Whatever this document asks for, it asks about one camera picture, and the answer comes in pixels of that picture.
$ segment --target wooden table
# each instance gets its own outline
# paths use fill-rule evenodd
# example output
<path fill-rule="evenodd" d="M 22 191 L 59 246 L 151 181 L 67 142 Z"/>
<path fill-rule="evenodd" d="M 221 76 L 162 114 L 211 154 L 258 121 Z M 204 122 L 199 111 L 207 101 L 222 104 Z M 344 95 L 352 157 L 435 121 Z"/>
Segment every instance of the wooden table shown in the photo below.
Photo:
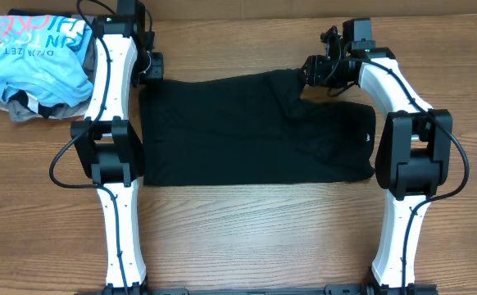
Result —
<path fill-rule="evenodd" d="M 157 22 L 166 78 L 202 81 L 300 66 L 323 54 L 319 33 L 346 19 Z M 396 54 L 418 94 L 454 117 L 472 167 L 466 190 L 435 203 L 422 229 L 418 283 L 441 294 L 477 294 L 477 16 L 373 20 L 378 45 Z M 307 98 L 325 100 L 325 89 Z M 374 105 L 360 89 L 342 99 Z M 138 103 L 131 120 L 140 131 Z M 377 134 L 384 121 L 378 118 Z M 72 294 L 102 288 L 102 211 L 92 190 L 48 178 L 70 121 L 14 124 L 0 111 L 0 294 Z M 452 151 L 447 184 L 462 177 Z M 57 167 L 88 183 L 74 150 Z M 154 288 L 320 287 L 360 281 L 375 257 L 384 197 L 360 184 L 143 188 L 140 241 Z"/>

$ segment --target brown surface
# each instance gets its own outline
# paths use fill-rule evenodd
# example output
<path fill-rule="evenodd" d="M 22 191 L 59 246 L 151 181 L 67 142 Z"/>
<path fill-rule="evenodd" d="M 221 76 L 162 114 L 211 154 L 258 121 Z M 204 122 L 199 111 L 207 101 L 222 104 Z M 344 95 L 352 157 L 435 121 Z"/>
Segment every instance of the brown surface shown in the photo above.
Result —
<path fill-rule="evenodd" d="M 160 21 L 166 78 L 218 79 L 300 66 L 321 54 L 319 33 L 343 19 Z M 470 184 L 434 204 L 422 229 L 416 278 L 441 294 L 477 294 L 477 16 L 374 19 L 378 44 L 436 108 L 448 108 L 471 162 Z M 307 96 L 324 99 L 314 88 Z M 373 105 L 360 90 L 344 96 Z M 131 104 L 140 130 L 138 103 Z M 377 134 L 383 127 L 378 119 Z M 107 267 L 95 192 L 58 188 L 48 166 L 69 121 L 13 124 L 0 111 L 0 294 L 100 289 Z M 74 151 L 57 167 L 87 182 Z M 457 186 L 461 163 L 452 153 Z M 384 199 L 365 184 L 143 188 L 140 239 L 155 288 L 320 287 L 359 281 L 379 244 Z"/>
<path fill-rule="evenodd" d="M 116 0 L 103 0 L 116 7 Z M 333 16 L 440 16 L 477 13 L 477 0 L 142 0 L 155 20 L 241 20 Z M 0 0 L 0 13 L 23 8 L 76 11 L 76 0 Z M 84 2 L 84 11 L 105 13 Z"/>

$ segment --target black t-shirt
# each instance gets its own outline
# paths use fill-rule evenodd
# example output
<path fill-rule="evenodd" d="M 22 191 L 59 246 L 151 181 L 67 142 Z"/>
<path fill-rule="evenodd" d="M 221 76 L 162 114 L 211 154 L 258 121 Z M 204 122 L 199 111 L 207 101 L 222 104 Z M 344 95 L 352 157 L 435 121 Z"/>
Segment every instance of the black t-shirt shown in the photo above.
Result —
<path fill-rule="evenodd" d="M 300 70 L 140 93 L 146 185 L 354 182 L 374 170 L 372 107 L 300 99 Z"/>

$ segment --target table surface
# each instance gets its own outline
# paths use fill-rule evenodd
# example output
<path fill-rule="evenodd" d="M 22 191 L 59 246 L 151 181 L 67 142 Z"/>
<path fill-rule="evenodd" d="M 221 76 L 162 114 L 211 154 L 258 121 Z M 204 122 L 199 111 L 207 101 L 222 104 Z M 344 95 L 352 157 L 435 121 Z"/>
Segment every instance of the table surface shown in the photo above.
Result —
<path fill-rule="evenodd" d="M 324 54 L 319 33 L 345 19 L 158 21 L 166 78 L 203 81 L 299 67 Z M 477 16 L 373 19 L 404 75 L 435 108 L 453 115 L 466 148 L 466 190 L 430 209 L 416 281 L 441 294 L 477 294 Z M 140 133 L 138 90 L 130 113 Z M 325 89 L 304 97 L 325 101 Z M 353 88 L 340 99 L 374 103 Z M 377 134 L 384 126 L 379 117 Z M 14 124 L 0 111 L 0 294 L 99 290 L 107 268 L 102 210 L 92 190 L 52 184 L 48 167 L 70 120 Z M 74 150 L 57 167 L 88 183 Z M 455 188 L 462 164 L 452 150 Z M 375 178 L 359 184 L 142 188 L 142 253 L 154 288 L 288 288 L 362 280 L 379 245 L 384 197 Z"/>

